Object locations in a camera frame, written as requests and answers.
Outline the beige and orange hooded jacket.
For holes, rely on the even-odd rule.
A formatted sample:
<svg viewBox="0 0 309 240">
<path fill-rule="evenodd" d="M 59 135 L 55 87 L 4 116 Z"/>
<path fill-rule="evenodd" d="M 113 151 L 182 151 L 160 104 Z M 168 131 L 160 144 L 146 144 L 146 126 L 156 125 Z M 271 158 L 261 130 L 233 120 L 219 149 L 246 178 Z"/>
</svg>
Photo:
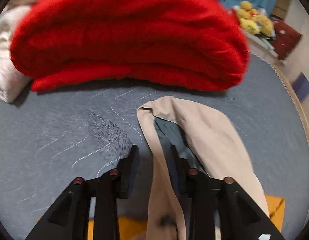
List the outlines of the beige and orange hooded jacket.
<svg viewBox="0 0 309 240">
<path fill-rule="evenodd" d="M 250 156 L 229 118 L 197 102 L 165 96 L 144 103 L 137 118 L 153 160 L 148 216 L 119 216 L 118 163 L 132 143 L 111 121 L 91 112 L 89 129 L 117 164 L 98 183 L 89 239 L 282 239 L 269 214 Z M 175 145 L 188 159 L 191 198 L 178 198 L 168 169 Z"/>
</svg>

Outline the red folded blanket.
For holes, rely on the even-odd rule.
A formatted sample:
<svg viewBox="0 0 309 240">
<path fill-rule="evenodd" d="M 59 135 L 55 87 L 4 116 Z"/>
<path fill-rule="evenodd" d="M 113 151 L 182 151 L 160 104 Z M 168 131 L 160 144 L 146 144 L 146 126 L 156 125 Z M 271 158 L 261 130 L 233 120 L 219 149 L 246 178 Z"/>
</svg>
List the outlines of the red folded blanket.
<svg viewBox="0 0 309 240">
<path fill-rule="evenodd" d="M 13 35 L 32 91 L 126 77 L 221 92 L 247 72 L 246 37 L 218 0 L 40 0 Z"/>
</svg>

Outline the cream folded fleece blanket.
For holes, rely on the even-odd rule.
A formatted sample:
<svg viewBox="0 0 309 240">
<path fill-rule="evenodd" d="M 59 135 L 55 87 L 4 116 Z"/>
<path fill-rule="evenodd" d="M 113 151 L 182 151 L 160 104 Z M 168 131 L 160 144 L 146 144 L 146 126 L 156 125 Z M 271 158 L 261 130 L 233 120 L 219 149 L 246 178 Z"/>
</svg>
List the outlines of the cream folded fleece blanket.
<svg viewBox="0 0 309 240">
<path fill-rule="evenodd" d="M 13 103 L 31 80 L 16 70 L 10 55 L 14 31 L 30 9 L 30 6 L 22 5 L 0 16 L 0 100 L 6 103 Z"/>
</svg>

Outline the purple flat box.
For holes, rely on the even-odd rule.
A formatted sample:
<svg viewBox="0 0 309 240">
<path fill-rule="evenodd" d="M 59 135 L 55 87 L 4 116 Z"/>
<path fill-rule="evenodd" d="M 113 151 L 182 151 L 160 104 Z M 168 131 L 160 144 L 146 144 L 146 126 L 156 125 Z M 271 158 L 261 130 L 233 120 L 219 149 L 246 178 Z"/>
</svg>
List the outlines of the purple flat box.
<svg viewBox="0 0 309 240">
<path fill-rule="evenodd" d="M 309 81 L 303 72 L 294 81 L 292 88 L 300 102 L 303 102 L 309 96 Z"/>
</svg>

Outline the yellow plush toys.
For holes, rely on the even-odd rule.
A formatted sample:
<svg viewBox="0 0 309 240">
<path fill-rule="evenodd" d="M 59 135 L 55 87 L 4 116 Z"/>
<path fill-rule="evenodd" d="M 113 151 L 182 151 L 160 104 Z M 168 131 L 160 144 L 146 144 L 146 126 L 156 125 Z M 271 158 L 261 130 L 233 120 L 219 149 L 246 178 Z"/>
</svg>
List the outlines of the yellow plush toys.
<svg viewBox="0 0 309 240">
<path fill-rule="evenodd" d="M 274 25 L 268 18 L 264 8 L 257 9 L 249 1 L 242 1 L 232 7 L 240 27 L 249 34 L 263 34 L 266 37 L 274 37 Z"/>
</svg>

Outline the dark red cushion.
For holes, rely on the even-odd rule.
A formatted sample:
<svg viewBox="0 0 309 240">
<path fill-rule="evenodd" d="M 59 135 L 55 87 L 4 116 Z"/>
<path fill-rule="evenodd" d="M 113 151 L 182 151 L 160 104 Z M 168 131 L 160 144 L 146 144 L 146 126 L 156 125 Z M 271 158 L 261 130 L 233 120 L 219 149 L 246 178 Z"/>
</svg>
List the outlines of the dark red cushion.
<svg viewBox="0 0 309 240">
<path fill-rule="evenodd" d="M 303 35 L 287 25 L 283 20 L 271 18 L 275 31 L 275 38 L 270 40 L 279 60 L 285 60 L 301 41 Z"/>
</svg>

